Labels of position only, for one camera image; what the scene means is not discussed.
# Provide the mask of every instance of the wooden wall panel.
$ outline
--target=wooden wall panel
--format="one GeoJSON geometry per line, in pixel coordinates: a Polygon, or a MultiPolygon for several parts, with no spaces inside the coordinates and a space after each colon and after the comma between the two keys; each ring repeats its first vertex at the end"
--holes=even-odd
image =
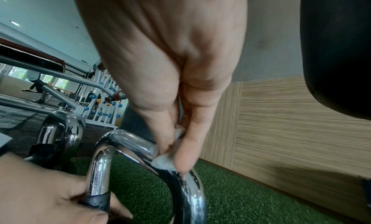
{"type": "MultiPolygon", "coordinates": [[[[232,115],[229,109],[219,111],[232,115]]],[[[219,119],[224,117],[218,116],[215,124],[224,124],[219,119]]],[[[223,138],[216,128],[210,136],[223,138]]],[[[232,141],[213,149],[227,150],[223,144],[232,141]]],[[[222,160],[218,164],[230,163],[222,160]]],[[[371,121],[322,106],[301,76],[242,83],[231,169],[371,223],[358,178],[371,177],[371,121]]]]}
{"type": "Polygon", "coordinates": [[[233,82],[219,101],[201,158],[231,169],[242,82],[233,82]]]}

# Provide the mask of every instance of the white ceiling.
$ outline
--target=white ceiling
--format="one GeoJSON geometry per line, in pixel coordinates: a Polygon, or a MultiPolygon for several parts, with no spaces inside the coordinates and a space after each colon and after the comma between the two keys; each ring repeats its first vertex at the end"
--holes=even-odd
{"type": "Polygon", "coordinates": [[[25,34],[69,56],[74,59],[71,63],[77,63],[76,66],[86,71],[99,59],[73,0],[0,0],[0,23],[12,28],[0,30],[5,35],[22,40],[15,37],[17,32],[12,31],[15,29],[22,33],[20,35],[25,34]]]}

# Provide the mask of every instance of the green carpet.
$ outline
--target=green carpet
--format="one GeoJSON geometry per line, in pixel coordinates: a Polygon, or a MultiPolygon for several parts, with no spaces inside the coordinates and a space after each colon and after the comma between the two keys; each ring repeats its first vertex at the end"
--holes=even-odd
{"type": "MultiPolygon", "coordinates": [[[[88,158],[73,158],[85,175],[88,158]]],[[[195,169],[204,185],[209,224],[341,223],[289,197],[249,180],[198,162],[195,169]]],[[[155,175],[124,157],[115,157],[110,188],[134,215],[134,223],[168,224],[170,192],[155,175]]]]}

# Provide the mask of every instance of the recessed light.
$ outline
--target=recessed light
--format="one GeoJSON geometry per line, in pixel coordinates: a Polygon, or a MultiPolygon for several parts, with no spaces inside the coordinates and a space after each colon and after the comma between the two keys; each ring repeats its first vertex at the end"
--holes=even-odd
{"type": "Polygon", "coordinates": [[[11,20],[9,20],[12,24],[14,24],[14,25],[16,25],[17,27],[19,27],[19,24],[18,23],[16,23],[16,22],[14,22],[14,21],[11,21],[11,20]]]}

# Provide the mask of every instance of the person's right hand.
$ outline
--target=person's right hand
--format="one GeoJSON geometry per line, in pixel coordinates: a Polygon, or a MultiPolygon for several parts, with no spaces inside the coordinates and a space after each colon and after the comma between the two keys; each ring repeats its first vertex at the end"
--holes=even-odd
{"type": "Polygon", "coordinates": [[[195,165],[240,59],[247,0],[76,0],[104,66],[161,153],[187,130],[174,166],[195,165]]]}
{"type": "MultiPolygon", "coordinates": [[[[11,153],[0,157],[1,224],[106,224],[108,214],[77,204],[85,177],[43,169],[11,153]]],[[[111,195],[111,212],[132,218],[111,195]]]]}

